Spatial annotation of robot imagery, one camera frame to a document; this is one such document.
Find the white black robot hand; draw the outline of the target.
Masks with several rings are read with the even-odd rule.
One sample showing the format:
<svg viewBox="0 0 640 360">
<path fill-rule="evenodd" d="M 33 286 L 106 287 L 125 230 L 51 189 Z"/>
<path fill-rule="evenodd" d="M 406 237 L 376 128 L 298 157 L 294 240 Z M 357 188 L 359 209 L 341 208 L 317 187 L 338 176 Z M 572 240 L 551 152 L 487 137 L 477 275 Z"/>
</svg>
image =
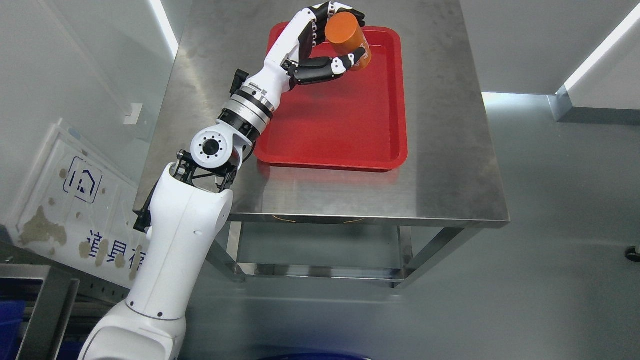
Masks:
<svg viewBox="0 0 640 360">
<path fill-rule="evenodd" d="M 282 94 L 292 90 L 297 82 L 291 78 L 297 67 L 310 58 L 313 48 L 326 40 L 326 27 L 331 18 L 340 13 L 350 13 L 362 28 L 365 14 L 346 4 L 327 1 L 298 11 L 270 48 L 263 68 L 243 83 L 253 85 L 265 95 L 276 109 Z"/>
</svg>

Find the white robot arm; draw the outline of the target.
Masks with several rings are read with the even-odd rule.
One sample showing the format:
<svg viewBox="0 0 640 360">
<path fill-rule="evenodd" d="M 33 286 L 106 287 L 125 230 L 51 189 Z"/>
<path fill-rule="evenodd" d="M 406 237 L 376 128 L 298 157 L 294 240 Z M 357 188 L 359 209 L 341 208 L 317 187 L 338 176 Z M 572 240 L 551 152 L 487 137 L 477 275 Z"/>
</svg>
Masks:
<svg viewBox="0 0 640 360">
<path fill-rule="evenodd" d="M 235 82 L 214 125 L 165 166 L 135 225 L 150 242 L 128 296 L 90 332 L 80 360 L 176 360 L 202 265 L 233 205 L 231 184 L 290 90 L 284 70 L 264 67 Z"/>
</svg>

